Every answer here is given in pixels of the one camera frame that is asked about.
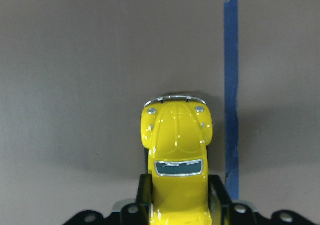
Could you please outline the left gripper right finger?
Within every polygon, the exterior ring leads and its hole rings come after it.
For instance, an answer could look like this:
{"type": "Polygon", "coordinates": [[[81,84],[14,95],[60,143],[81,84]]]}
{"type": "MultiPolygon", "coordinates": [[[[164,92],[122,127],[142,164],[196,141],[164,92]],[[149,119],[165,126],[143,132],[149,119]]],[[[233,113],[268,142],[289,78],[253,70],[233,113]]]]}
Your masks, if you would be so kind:
{"type": "Polygon", "coordinates": [[[233,202],[218,175],[208,176],[208,199],[213,225],[257,225],[253,210],[233,202]]]}

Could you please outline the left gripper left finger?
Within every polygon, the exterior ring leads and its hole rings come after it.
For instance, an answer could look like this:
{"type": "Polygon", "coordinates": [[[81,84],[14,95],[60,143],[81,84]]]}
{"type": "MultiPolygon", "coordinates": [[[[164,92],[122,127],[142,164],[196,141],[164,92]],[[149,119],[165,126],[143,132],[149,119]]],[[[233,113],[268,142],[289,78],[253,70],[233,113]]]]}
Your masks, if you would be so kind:
{"type": "Polygon", "coordinates": [[[139,178],[135,202],[124,206],[120,212],[121,225],[149,225],[152,206],[153,182],[151,174],[139,178]]]}

